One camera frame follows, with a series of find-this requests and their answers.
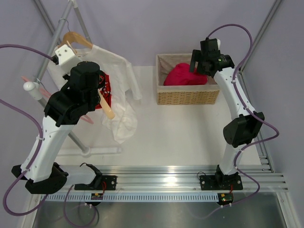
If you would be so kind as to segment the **red t shirt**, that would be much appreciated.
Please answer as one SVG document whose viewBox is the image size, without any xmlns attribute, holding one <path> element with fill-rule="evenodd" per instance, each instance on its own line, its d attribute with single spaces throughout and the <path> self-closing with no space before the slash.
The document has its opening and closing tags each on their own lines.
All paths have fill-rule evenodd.
<svg viewBox="0 0 304 228">
<path fill-rule="evenodd" d="M 187 63 L 177 64 L 173 70 L 169 72 L 164 80 L 164 86 L 196 86 L 205 85 L 208 82 L 208 77 L 194 72 L 190 72 L 190 65 Z"/>
</svg>

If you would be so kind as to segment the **light wooden hanger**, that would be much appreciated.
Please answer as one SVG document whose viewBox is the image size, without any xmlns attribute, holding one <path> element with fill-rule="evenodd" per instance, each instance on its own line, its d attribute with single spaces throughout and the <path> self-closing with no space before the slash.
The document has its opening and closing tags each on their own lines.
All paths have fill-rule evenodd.
<svg viewBox="0 0 304 228">
<path fill-rule="evenodd" d="M 102 107 L 105 115 L 110 120 L 114 119 L 115 114 L 112 111 L 111 107 L 109 106 L 109 104 L 107 103 L 107 101 L 105 100 L 105 98 L 103 97 L 103 95 L 101 94 L 100 90 L 97 90 L 97 91 L 98 91 L 98 94 L 100 96 L 100 105 L 101 105 L 101 107 Z"/>
</svg>

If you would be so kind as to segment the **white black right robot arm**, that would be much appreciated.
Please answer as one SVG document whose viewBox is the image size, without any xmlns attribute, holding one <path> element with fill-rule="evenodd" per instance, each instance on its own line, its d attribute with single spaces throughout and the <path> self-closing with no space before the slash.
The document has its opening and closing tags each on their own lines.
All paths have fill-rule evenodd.
<svg viewBox="0 0 304 228">
<path fill-rule="evenodd" d="M 210 76 L 219 85 L 228 104 L 231 122 L 223 129 L 227 143 L 224 157 L 213 175 L 199 177 L 202 190 L 242 190 L 241 177 L 236 169 L 235 159 L 241 148 L 257 137 L 261 122 L 252 116 L 255 114 L 264 120 L 262 112 L 256 112 L 234 76 L 235 65 L 229 55 L 220 52 L 220 41 L 216 38 L 205 39 L 199 50 L 193 50 L 190 72 Z"/>
</svg>

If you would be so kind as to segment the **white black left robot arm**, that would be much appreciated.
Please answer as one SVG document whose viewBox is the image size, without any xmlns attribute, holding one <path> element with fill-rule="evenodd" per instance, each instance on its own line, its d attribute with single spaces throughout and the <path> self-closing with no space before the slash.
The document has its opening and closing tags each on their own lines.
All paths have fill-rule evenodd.
<svg viewBox="0 0 304 228">
<path fill-rule="evenodd" d="M 44 109 L 43 133 L 37 138 L 34 149 L 22 165 L 12 168 L 12 173 L 26 180 L 31 194 L 54 194 L 65 185 L 80 190 L 96 190 L 102 185 L 102 173 L 93 165 L 61 166 L 55 162 L 63 142 L 79 119 L 95 111 L 100 98 L 102 71 L 97 63 L 83 61 L 71 68 L 67 81 L 54 93 Z"/>
</svg>

